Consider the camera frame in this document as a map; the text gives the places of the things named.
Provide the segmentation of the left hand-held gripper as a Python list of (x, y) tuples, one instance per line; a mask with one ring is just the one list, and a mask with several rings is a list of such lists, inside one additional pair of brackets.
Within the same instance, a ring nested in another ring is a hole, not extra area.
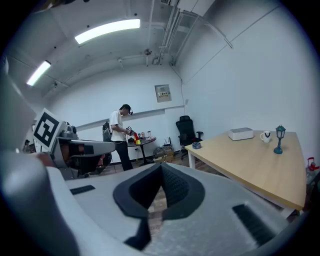
[[(115, 143), (80, 139), (75, 126), (43, 109), (33, 129), (33, 138), (51, 156), (55, 167), (66, 180), (99, 175), (111, 163)], [(71, 145), (70, 163), (62, 157), (60, 146)]]

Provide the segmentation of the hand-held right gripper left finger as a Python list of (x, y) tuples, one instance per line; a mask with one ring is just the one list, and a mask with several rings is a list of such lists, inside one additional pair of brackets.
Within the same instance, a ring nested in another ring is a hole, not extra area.
[(113, 196), (119, 183), (160, 168), (66, 181), (35, 157), (6, 151), (0, 153), (0, 195), (37, 256), (163, 256), (153, 246), (148, 210), (130, 216)]

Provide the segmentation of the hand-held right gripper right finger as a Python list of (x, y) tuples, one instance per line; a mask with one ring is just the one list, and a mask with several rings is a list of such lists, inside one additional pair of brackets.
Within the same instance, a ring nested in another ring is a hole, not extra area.
[(293, 256), (307, 219), (292, 222), (258, 195), (229, 178), (185, 166), (202, 183), (201, 205), (188, 217), (164, 220), (144, 249), (148, 256)]

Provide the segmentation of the person's left forearm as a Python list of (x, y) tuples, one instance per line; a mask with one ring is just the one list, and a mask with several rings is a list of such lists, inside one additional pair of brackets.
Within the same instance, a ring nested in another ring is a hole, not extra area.
[(44, 166), (55, 167), (55, 163), (48, 152), (37, 152), (35, 156), (43, 163)]

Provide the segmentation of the person's left hand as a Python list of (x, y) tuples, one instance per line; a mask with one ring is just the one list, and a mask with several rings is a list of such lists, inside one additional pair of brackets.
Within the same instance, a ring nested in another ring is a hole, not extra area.
[(72, 144), (62, 144), (60, 146), (62, 158), (67, 165), (70, 164), (70, 155), (71, 155), (70, 152), (73, 152), (74, 148), (75, 147)]

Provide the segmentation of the round black marble table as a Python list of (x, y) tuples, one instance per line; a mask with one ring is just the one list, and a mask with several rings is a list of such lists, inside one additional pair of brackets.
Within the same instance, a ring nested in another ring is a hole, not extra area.
[(154, 162), (151, 160), (147, 160), (146, 155), (145, 155), (145, 151), (144, 151), (144, 145), (150, 144), (152, 142), (154, 142), (157, 138), (156, 137), (148, 137), (148, 138), (143, 138), (142, 140), (140, 140), (140, 143), (134, 143), (134, 142), (128, 142), (128, 147), (140, 147), (140, 150), (142, 152), (142, 159), (143, 159), (143, 163), (140, 165), (140, 167), (148, 165), (148, 164), (153, 164)]

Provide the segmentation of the cardboard box stack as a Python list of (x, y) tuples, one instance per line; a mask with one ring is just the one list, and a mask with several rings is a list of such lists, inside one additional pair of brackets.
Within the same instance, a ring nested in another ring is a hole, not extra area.
[(163, 145), (154, 149), (153, 161), (155, 163), (171, 163), (174, 159), (174, 150), (171, 145)]

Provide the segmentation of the grey electrical panel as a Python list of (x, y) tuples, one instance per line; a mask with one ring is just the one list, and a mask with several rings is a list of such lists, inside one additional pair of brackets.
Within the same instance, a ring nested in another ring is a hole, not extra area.
[(168, 84), (155, 85), (154, 88), (158, 103), (170, 102), (172, 100), (170, 87)]

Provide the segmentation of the black office chair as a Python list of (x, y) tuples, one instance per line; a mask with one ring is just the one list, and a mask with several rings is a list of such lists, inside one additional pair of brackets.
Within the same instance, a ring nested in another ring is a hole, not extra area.
[(177, 121), (175, 124), (179, 131), (179, 143), (182, 146), (182, 149), (185, 151), (180, 157), (180, 159), (183, 160), (183, 158), (188, 155), (185, 147), (195, 142), (201, 142), (203, 132), (195, 132), (193, 120), (188, 115), (181, 116), (179, 121)]

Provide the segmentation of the white rectangular box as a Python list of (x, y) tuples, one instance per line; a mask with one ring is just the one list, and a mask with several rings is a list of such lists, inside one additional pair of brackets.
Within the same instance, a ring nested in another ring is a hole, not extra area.
[(248, 127), (235, 128), (228, 131), (228, 136), (232, 141), (247, 140), (254, 137), (254, 131)]

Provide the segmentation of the person's white shirt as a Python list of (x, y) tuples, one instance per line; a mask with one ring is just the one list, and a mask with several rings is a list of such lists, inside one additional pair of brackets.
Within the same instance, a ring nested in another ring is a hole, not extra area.
[(0, 152), (20, 149), (36, 114), (9, 76), (9, 62), (0, 56)]

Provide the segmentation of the long ceiling light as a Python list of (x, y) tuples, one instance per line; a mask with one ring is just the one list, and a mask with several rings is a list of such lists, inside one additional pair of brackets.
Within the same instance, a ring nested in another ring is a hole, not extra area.
[(96, 37), (100, 37), (106, 34), (118, 32), (118, 31), (124, 31), (124, 30), (139, 29), (140, 25), (141, 25), (140, 19), (128, 19), (128, 20), (115, 21), (115, 22), (107, 23), (107, 24), (89, 29), (77, 35), (74, 39), (80, 45)]
[(34, 86), (39, 78), (51, 67), (51, 63), (45, 60), (29, 77), (26, 84), (29, 86)]

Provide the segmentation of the teal small tool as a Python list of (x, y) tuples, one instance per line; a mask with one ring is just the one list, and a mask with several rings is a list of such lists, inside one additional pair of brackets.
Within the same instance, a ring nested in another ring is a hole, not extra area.
[(276, 129), (276, 137), (278, 139), (277, 147), (273, 150), (273, 152), (277, 155), (281, 155), (283, 153), (283, 150), (281, 148), (281, 140), (285, 136), (286, 129), (282, 126), (279, 125)]

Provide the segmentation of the small red lantern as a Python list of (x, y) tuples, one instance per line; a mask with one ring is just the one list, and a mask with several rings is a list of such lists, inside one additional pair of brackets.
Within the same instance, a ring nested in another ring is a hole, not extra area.
[(308, 162), (307, 168), (308, 168), (308, 170), (309, 170), (310, 172), (314, 172), (314, 171), (320, 169), (320, 166), (317, 166), (317, 165), (316, 165), (316, 163), (315, 163), (315, 158), (314, 158), (314, 157), (309, 157), (309, 158), (307, 159), (307, 162)]

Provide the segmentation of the white ceiling pipes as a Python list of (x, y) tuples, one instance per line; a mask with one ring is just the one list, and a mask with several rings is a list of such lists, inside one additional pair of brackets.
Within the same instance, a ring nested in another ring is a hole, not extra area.
[(180, 23), (183, 19), (183, 14), (181, 9), (178, 7), (180, 0), (163, 0), (164, 3), (167, 3), (168, 6), (172, 6), (171, 13), (164, 29), (164, 35), (162, 39), (161, 46), (159, 46), (159, 53), (155, 56), (152, 61), (153, 65), (161, 65), (161, 61), (165, 58), (165, 53), (169, 54), (170, 48), (180, 26)]

